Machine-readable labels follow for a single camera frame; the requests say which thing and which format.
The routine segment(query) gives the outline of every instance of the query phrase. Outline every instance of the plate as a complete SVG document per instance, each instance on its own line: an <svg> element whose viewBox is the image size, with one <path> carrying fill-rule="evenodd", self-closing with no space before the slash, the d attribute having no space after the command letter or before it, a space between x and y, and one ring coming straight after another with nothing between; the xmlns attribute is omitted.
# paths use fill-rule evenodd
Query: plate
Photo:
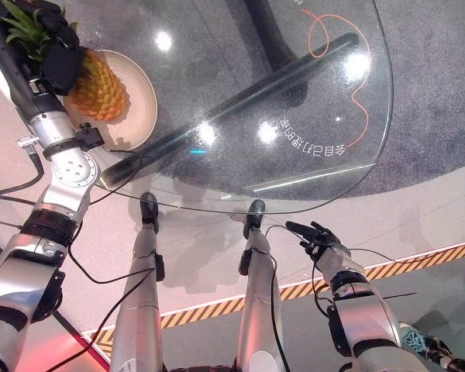
<svg viewBox="0 0 465 372"><path fill-rule="evenodd" d="M104 149L133 150L150 138L157 121L157 96L153 85L141 67L124 54L112 50L97 50L96 53L126 86L128 107L120 117L106 122L85 116L68 97L64 99L64 106L76 128L84 122L98 128L105 141Z"/></svg>

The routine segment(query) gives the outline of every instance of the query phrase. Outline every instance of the glass tabletop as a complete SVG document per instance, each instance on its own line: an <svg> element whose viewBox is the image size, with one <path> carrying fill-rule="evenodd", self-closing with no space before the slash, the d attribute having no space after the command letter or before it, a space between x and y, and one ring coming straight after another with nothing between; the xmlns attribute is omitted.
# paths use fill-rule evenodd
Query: glass tabletop
<svg viewBox="0 0 465 372"><path fill-rule="evenodd" d="M81 43L132 58L158 116L134 153L92 150L101 185L181 208L298 212L377 162L392 76L374 2L68 2Z"/></svg>

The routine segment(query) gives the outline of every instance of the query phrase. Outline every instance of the black wire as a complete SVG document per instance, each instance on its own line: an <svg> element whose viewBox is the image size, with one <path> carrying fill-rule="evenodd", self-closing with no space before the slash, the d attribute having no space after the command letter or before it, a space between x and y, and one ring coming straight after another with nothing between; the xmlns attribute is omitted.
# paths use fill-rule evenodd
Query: black wire
<svg viewBox="0 0 465 372"><path fill-rule="evenodd" d="M267 231L265 232L265 236L266 236L266 237L267 237L267 234L269 233L270 229L272 229L273 227L282 227L284 230L289 231L291 234L293 234L294 236L296 236L298 239L303 240L303 241L305 241L305 242L308 242L307 240L305 240L305 238L303 238L303 236L298 235L296 232L293 232L293 231L291 231L290 229L288 229L286 226L282 226L282 225L272 225L272 226L270 226L270 227L267 229Z"/></svg>
<svg viewBox="0 0 465 372"><path fill-rule="evenodd" d="M349 362L349 363L343 364L341 368L339 369L339 372L346 372L347 370L350 370L351 368L353 368L353 363Z"/></svg>
<svg viewBox="0 0 465 372"><path fill-rule="evenodd" d="M327 313L322 309L322 306L319 304L319 293L323 288L328 287L327 284L324 284L317 289L315 289L315 283L314 283L314 276L315 276L315 262L313 263L313 268L312 268L312 290L313 290L313 299L315 301L315 306L317 306L317 309L320 311L322 315L324 315L326 318L329 316Z"/></svg>
<svg viewBox="0 0 465 372"><path fill-rule="evenodd" d="M382 299L383 300L388 300L389 298L396 298L396 297L406 297L406 296L411 296L411 295L416 295L417 292L410 292L410 293L404 293L404 294L395 294L393 296L386 296L386 297L383 297Z"/></svg>
<svg viewBox="0 0 465 372"><path fill-rule="evenodd" d="M109 152L111 153L131 153L133 155L137 155L139 157L139 165L137 167L137 169L134 171L133 174L131 174L127 180L125 180L120 186L114 188L112 191L109 191L107 194L103 195L101 198L95 200L95 201L92 201L90 203L90 205L93 205L93 204L96 204L98 202L101 202L102 200L108 198L110 195L112 194L117 194L117 195L123 195L121 193L118 193L117 191L119 191L121 188L123 188L124 186L126 186L137 174L139 171L141 171L141 168L143 167L143 158L144 158L144 155L141 155L140 153L137 153L136 151L130 151L130 150L110 150Z"/></svg>
<svg viewBox="0 0 465 372"><path fill-rule="evenodd" d="M274 281L276 278L277 261L272 255L270 255L270 258L274 262L274 272L272 273L272 281L270 283L270 318L272 319L272 329L274 330L274 337L276 339L277 348L279 349L279 354L281 355L284 369L286 370L286 372L291 372L291 370L289 369L288 360L286 359L286 356L284 355L284 351L282 349L281 340L279 339L279 335L277 334L276 317L274 316Z"/></svg>
<svg viewBox="0 0 465 372"><path fill-rule="evenodd" d="M19 230L22 229L21 225L14 225L13 223L10 223L10 222L0 221L0 225L15 227L16 229L19 229Z"/></svg>
<svg viewBox="0 0 465 372"><path fill-rule="evenodd" d="M117 307L119 305L121 305L121 303L129 297L130 294L132 294L145 280L146 278L148 277L148 275L150 275L150 273L146 273L146 275L143 277L143 279L141 279L138 283L136 283L134 285L134 287L132 287L129 291L127 291L127 293L125 293L116 303L115 305L112 306L112 308L108 311L107 315L103 318L102 322L100 323L100 325L98 326L98 329L96 330L95 334L91 337L91 341L90 343L81 351L75 353L74 355L72 356L69 356L67 359L55 364L53 367L51 367L49 370L47 370L46 372L53 372L54 370L56 370L57 368L60 368L62 367L63 365L71 362L72 360L76 359L77 357L79 357L80 355L86 353L92 346L93 344L95 343L98 335L100 334L100 332L102 331L102 328L103 326L105 325L105 323L107 322L107 320L109 320L109 317L110 315L112 315L112 313L117 309Z"/></svg>
<svg viewBox="0 0 465 372"><path fill-rule="evenodd" d="M9 202L17 202L17 203L22 203L22 204L27 204L27 205L36 204L34 201L25 200L21 198L13 198L12 196L5 196L5 194L10 194L11 192L16 192L19 190L24 190L25 188L30 188L34 184L37 184L38 181L40 181L41 178L43 177L45 172L43 170L43 165L41 164L40 156L37 153L31 153L29 155L29 158L33 162L34 167L36 168L36 172L37 172L36 176L31 181L27 181L24 184L20 184L19 186L14 186L12 188L5 188L3 190L0 190L1 200L7 200Z"/></svg>
<svg viewBox="0 0 465 372"><path fill-rule="evenodd" d="M379 252L376 252L375 250L368 250L368 249L365 249L365 248L350 248L349 250L361 250L363 252L371 252L371 253L375 253L377 254L378 256L381 256L383 258L385 258L386 260L390 260L392 262L394 262L395 264L415 264L417 262L422 262L422 261L425 261L425 260L430 260L431 258L433 258L434 256L438 255L438 254L441 254L441 253L444 253L444 250L441 250L439 252L436 252L436 253L430 253L430 255L427 255L428 257L425 257L425 258L419 258L417 260L412 260L412 261L409 261L409 260L395 260L395 259L392 259L388 256L386 256L385 254L382 254L382 253L379 253Z"/></svg>
<svg viewBox="0 0 465 372"><path fill-rule="evenodd" d="M114 279L110 279L108 281L99 281L97 279L94 279L89 273L88 271L83 267L83 265L81 265L79 263L79 261L76 259L76 257L74 257L74 255L72 254L72 244L74 243L74 241L76 240L76 238L79 236L79 233L81 232L81 229L83 228L83 222L81 221L81 223L79 224L79 227L77 228L77 231L76 233L74 234L74 237L72 238L71 240L71 244L69 244L67 246L67 254L69 255L69 257L71 258L71 260L74 262L74 264L79 268L79 270L81 270L81 272L90 280L92 281L93 283L95 284L110 284L110 283L114 283L115 281L120 281L122 279L125 279L127 277L132 277L133 275L137 275L137 274L141 274L141 273L146 273L147 271L151 271L153 270L152 268L150 269L144 269L144 270L138 270L138 271L135 271L134 273L131 273L131 274L127 274L127 275L122 275L121 277L116 277Z"/></svg>

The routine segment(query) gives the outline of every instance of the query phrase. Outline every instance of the pineapple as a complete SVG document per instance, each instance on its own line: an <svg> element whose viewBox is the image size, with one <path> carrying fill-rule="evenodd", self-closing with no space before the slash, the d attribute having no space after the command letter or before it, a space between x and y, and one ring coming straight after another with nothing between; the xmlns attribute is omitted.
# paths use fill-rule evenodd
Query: pineapple
<svg viewBox="0 0 465 372"><path fill-rule="evenodd" d="M86 116L113 120L127 105L126 88L93 50L86 50L83 71L69 92L69 99Z"/></svg>
<svg viewBox="0 0 465 372"><path fill-rule="evenodd" d="M38 21L39 9L29 15L14 2L2 2L13 17L3 19L12 25L6 42L19 43L30 58L41 63L55 38L51 37ZM76 25L77 23L70 24L74 31ZM86 116L105 121L116 119L128 104L126 87L96 52L88 49L84 50L81 73L69 92L69 99Z"/></svg>

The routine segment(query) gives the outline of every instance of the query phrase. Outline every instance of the warning tape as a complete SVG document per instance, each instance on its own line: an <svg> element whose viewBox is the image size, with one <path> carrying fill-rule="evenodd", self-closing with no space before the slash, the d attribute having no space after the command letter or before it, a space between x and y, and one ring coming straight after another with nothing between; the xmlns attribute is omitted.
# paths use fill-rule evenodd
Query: warning tape
<svg viewBox="0 0 465 372"><path fill-rule="evenodd" d="M420 270L426 267L432 267L445 262L458 260L465 257L465 244L448 247L445 249L421 253L420 255L396 260L394 262L379 263L365 269L365 274L369 281L383 279L385 277L392 277L409 273L410 271ZM315 290L323 286L326 282L318 278L314 280ZM313 294L312 281L302 281L296 284L290 284L281 287L281 300L292 300ZM208 304L198 305L192 308L182 309L176 312L163 313L160 317L162 329L168 329L175 326L182 326L184 324L198 322L205 319L215 318L220 315L231 314L243 310L245 305L244 296L230 298L211 302ZM105 327L96 339L96 344L99 349L106 354L109 358L112 354L112 341L114 336L114 327L110 325ZM94 330L83 333L84 336L91 339L95 334Z"/></svg>

